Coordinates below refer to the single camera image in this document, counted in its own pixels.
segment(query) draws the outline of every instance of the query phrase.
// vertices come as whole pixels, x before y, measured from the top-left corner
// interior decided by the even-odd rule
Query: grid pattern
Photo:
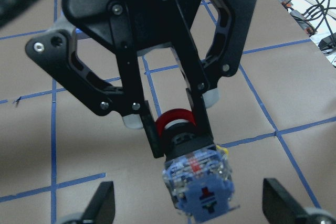
[[[215,19],[214,14],[212,13],[212,11],[210,9],[210,6],[211,6],[210,2],[206,2],[205,0],[202,0],[201,8],[205,8],[207,10],[210,18],[213,20],[214,23],[216,23],[216,19]],[[57,12],[58,12],[58,0],[54,0],[54,20],[57,19]],[[23,34],[18,34],[18,35],[5,36],[5,37],[0,38],[0,40],[11,39],[11,38],[19,37],[19,36],[33,35],[33,34],[38,34],[38,33],[42,33],[42,32],[43,32],[43,30],[33,31],[33,32],[30,32],[30,33],[23,33]],[[269,45],[268,47],[256,48],[256,49],[253,49],[253,50],[246,50],[246,51],[244,51],[243,54],[247,55],[247,54],[252,54],[252,53],[260,52],[260,51],[271,50],[271,49],[275,49],[275,48],[282,48],[282,47],[288,47],[288,46],[297,45],[297,44],[304,44],[304,43],[307,43],[309,41],[310,41],[310,39],[305,39],[305,40],[299,40],[299,41],[292,41],[292,42],[288,42],[288,43],[285,43],[285,44]],[[152,74],[167,71],[167,70],[171,70],[171,69],[175,69],[175,68],[178,68],[178,66],[177,65],[172,65],[172,66],[166,66],[166,67],[162,67],[162,68],[150,69],[149,64],[146,60],[146,56],[142,57],[142,61],[143,61],[144,68],[145,68],[145,73],[144,74],[147,77],[147,80],[148,80],[148,83],[149,83],[149,86],[150,86],[150,89],[151,89],[151,94],[152,94],[152,98],[153,98],[153,101],[154,101],[154,105],[155,105],[155,108],[156,108],[156,112],[159,116],[159,115],[161,115],[160,101],[158,99],[158,96],[156,95],[156,88],[157,87],[154,86],[153,79],[152,79]],[[280,142],[281,146],[283,147],[283,150],[286,152],[288,159],[290,160],[290,162],[293,165],[295,171],[297,172],[297,174],[298,174],[304,188],[306,189],[310,199],[312,200],[313,204],[316,207],[320,207],[318,199],[316,198],[313,190],[311,189],[311,187],[310,187],[309,183],[307,182],[303,172],[301,171],[297,161],[295,160],[293,154],[291,153],[286,141],[283,138],[283,135],[303,131],[303,130],[309,129],[311,127],[320,125],[320,124],[327,124],[327,123],[336,122],[336,117],[328,118],[328,119],[318,121],[318,122],[309,123],[309,124],[306,124],[306,125],[292,127],[292,128],[285,129],[285,130],[279,130],[277,128],[275,122],[271,118],[266,106],[264,105],[263,101],[261,100],[258,92],[256,91],[256,89],[254,87],[254,84],[249,79],[249,76],[246,73],[245,69],[242,67],[242,65],[240,65],[239,71],[243,74],[243,76],[246,80],[246,83],[248,84],[250,90],[254,94],[255,99],[257,100],[258,104],[260,105],[260,108],[262,109],[265,117],[267,118],[269,123],[272,125],[274,131],[269,132],[267,134],[263,134],[263,135],[259,135],[259,136],[255,136],[255,137],[251,137],[251,138],[246,138],[246,139],[243,139],[243,140],[237,140],[237,141],[234,141],[234,142],[226,143],[226,144],[223,144],[223,146],[230,148],[230,147],[237,146],[237,145],[240,145],[240,144],[248,144],[248,143],[252,143],[252,142],[255,142],[255,141],[263,140],[263,139],[268,138],[268,137],[273,137],[273,136],[276,137],[278,139],[278,141]],[[109,79],[108,81],[112,82],[112,81],[118,81],[118,80],[120,80],[120,78],[112,78],[112,79]],[[28,197],[28,196],[32,196],[32,195],[36,195],[36,194],[50,192],[51,193],[51,204],[50,204],[51,205],[51,211],[50,211],[51,212],[51,218],[50,218],[51,224],[55,223],[56,217],[57,217],[57,197],[56,197],[57,189],[71,187],[71,186],[74,186],[74,185],[86,183],[86,182],[93,181],[93,180],[96,180],[96,179],[102,179],[106,176],[106,174],[102,171],[102,173],[99,173],[99,174],[94,174],[94,175],[91,175],[91,176],[78,178],[78,179],[70,180],[70,181],[63,182],[63,183],[57,183],[57,148],[56,148],[57,147],[57,145],[56,145],[56,141],[57,141],[57,137],[56,137],[57,94],[60,93],[60,92],[64,92],[64,91],[65,91],[64,88],[57,89],[56,81],[53,80],[52,85],[51,85],[51,90],[47,90],[47,91],[39,92],[39,93],[23,95],[23,96],[19,97],[18,99],[16,99],[14,101],[14,102],[19,102],[20,100],[34,99],[36,97],[40,97],[40,96],[44,96],[44,95],[48,95],[48,94],[51,94],[51,96],[52,96],[51,120],[50,120],[50,126],[51,126],[51,136],[50,136],[50,141],[51,141],[51,181],[50,182],[51,182],[51,185],[48,186],[48,187],[43,187],[43,188],[37,188],[37,189],[34,189],[34,190],[24,191],[24,192],[15,194],[15,195],[8,195],[8,196],[0,197],[0,202],[6,202],[6,201],[16,200],[16,199],[19,199],[19,198]],[[5,99],[5,100],[0,101],[0,104],[5,104],[5,103],[9,103],[9,100]]]

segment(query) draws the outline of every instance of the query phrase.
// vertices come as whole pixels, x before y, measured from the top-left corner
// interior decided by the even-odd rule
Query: red ring
[[[162,132],[167,124],[178,119],[187,120],[196,126],[194,115],[191,111],[186,109],[169,110],[167,112],[164,112],[155,122],[159,136],[162,135]]]

